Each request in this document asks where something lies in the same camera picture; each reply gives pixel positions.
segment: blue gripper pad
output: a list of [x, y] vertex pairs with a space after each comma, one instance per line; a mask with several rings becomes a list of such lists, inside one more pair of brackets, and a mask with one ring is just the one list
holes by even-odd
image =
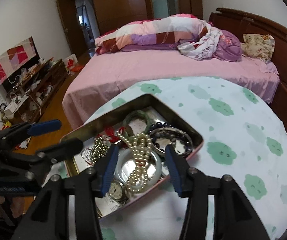
[[166, 146], [165, 159], [175, 192], [181, 198], [187, 197], [185, 193], [191, 189], [191, 182], [187, 181], [189, 164], [183, 157], [176, 154], [171, 145]]
[[118, 157], [119, 157], [119, 148], [115, 145], [111, 145], [106, 157], [102, 158], [102, 159], [106, 159], [109, 158], [110, 160], [107, 164], [107, 168], [104, 171], [104, 174], [102, 176], [102, 185], [101, 185], [101, 194], [102, 196], [104, 196], [110, 189], [110, 184], [112, 182], [113, 179], [113, 173], [116, 169], [117, 166], [117, 161], [118, 161]]
[[41, 122], [31, 125], [30, 129], [28, 130], [28, 135], [31, 136], [39, 136], [45, 133], [50, 133], [53, 131], [60, 130], [61, 122], [58, 119], [54, 119], [47, 122]]

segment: screw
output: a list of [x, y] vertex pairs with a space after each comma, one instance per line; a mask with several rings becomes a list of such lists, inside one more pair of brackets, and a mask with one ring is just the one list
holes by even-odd
[[37, 156], [40, 158], [44, 158], [45, 157], [45, 153], [44, 152], [38, 152]]
[[55, 174], [55, 175], [53, 175], [50, 179], [51, 179], [53, 182], [56, 182], [56, 181], [58, 181], [59, 179], [61, 179], [61, 177], [60, 177], [59, 174]]
[[195, 167], [190, 167], [188, 169], [188, 173], [189, 174], [196, 174], [198, 172], [198, 170]]
[[226, 181], [226, 182], [230, 182], [233, 180], [233, 178], [228, 174], [224, 175], [223, 178], [224, 178], [224, 181]]
[[27, 179], [30, 179], [30, 180], [34, 179], [34, 177], [35, 177], [34, 173], [31, 172], [31, 171], [27, 171], [24, 176], [25, 176]]
[[88, 174], [94, 174], [96, 170], [93, 167], [89, 167], [88, 169], [85, 170], [85, 172]]

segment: pillow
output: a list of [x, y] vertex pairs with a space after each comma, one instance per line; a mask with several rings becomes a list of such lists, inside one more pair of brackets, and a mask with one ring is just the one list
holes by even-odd
[[244, 44], [241, 44], [243, 54], [248, 57], [259, 58], [267, 63], [271, 60], [275, 50], [275, 39], [271, 35], [244, 34]]
[[232, 33], [221, 30], [217, 50], [212, 57], [225, 61], [239, 61], [242, 57], [239, 39]]

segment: jewelry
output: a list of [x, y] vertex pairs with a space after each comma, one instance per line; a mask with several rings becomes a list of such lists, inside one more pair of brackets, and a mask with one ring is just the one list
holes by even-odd
[[152, 143], [149, 135], [141, 133], [133, 138], [133, 143], [131, 143], [128, 138], [123, 136], [121, 133], [117, 132], [117, 136], [125, 142], [131, 149], [133, 158], [135, 159], [136, 167], [130, 173], [130, 176], [126, 182], [126, 190], [130, 193], [141, 193], [148, 186], [148, 175], [146, 169], [146, 163], [148, 162], [150, 156], [152, 155]]
[[105, 157], [109, 147], [100, 136], [94, 139], [94, 146], [86, 148], [81, 152], [82, 158], [91, 166], [94, 166], [98, 159]]
[[186, 157], [193, 151], [193, 142], [190, 138], [190, 136], [171, 126], [165, 126], [165, 124], [162, 126], [162, 128], [157, 128], [150, 132], [149, 134], [151, 141], [153, 142], [152, 148], [156, 153], [158, 153], [160, 156], [165, 156], [165, 151], [163, 149], [160, 149], [159, 144], [156, 142], [158, 138], [167, 138], [171, 141], [171, 145], [175, 148], [176, 146], [176, 140], [180, 140], [182, 144], [184, 144], [185, 152], [178, 153], [178, 155]]
[[[152, 158], [154, 158], [154, 161], [156, 163], [156, 171], [154, 176], [148, 180], [147, 182], [147, 187], [152, 187], [157, 183], [157, 181], [160, 179], [160, 176], [162, 174], [162, 161], [159, 158], [158, 154], [155, 152], [150, 152]], [[124, 152], [119, 154], [119, 158], [117, 161], [116, 169], [115, 169], [115, 174], [114, 177], [123, 182], [124, 184], [127, 184], [127, 179], [125, 179], [125, 176], [122, 174], [122, 166], [129, 160], [133, 159], [133, 153], [130, 148], [126, 149]]]
[[125, 127], [125, 130], [123, 132], [123, 135], [125, 137], [129, 137], [131, 136], [131, 134], [133, 134], [133, 131], [131, 129], [131, 127], [129, 126], [129, 123], [131, 122], [132, 119], [134, 118], [139, 118], [139, 119], [143, 119], [145, 120], [146, 123], [146, 127], [143, 131], [143, 133], [148, 133], [149, 127], [152, 124], [151, 119], [149, 118], [149, 116], [142, 110], [137, 110], [137, 111], [133, 111], [130, 114], [128, 114], [125, 118], [125, 120], [122, 122], [122, 126]]
[[111, 182], [110, 189], [109, 189], [109, 196], [113, 200], [118, 201], [118, 202], [124, 202], [128, 199], [125, 194], [123, 184], [116, 179], [113, 179], [113, 181]]
[[167, 123], [167, 122], [157, 122], [155, 124], [152, 124], [149, 129], [148, 129], [148, 134], [150, 134], [153, 130], [157, 129], [157, 128], [164, 128], [164, 127], [171, 127], [174, 128], [171, 124]]

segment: tablecloth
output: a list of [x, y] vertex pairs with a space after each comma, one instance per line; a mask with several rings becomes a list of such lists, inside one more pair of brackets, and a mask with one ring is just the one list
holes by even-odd
[[[287, 228], [287, 134], [269, 106], [250, 90], [218, 77], [139, 82], [100, 107], [87, 122], [151, 93], [204, 138], [189, 161], [206, 175], [230, 174], [258, 213], [271, 239]], [[166, 182], [130, 207], [101, 221], [105, 240], [179, 238], [187, 199]], [[213, 234], [209, 197], [206, 239]]]

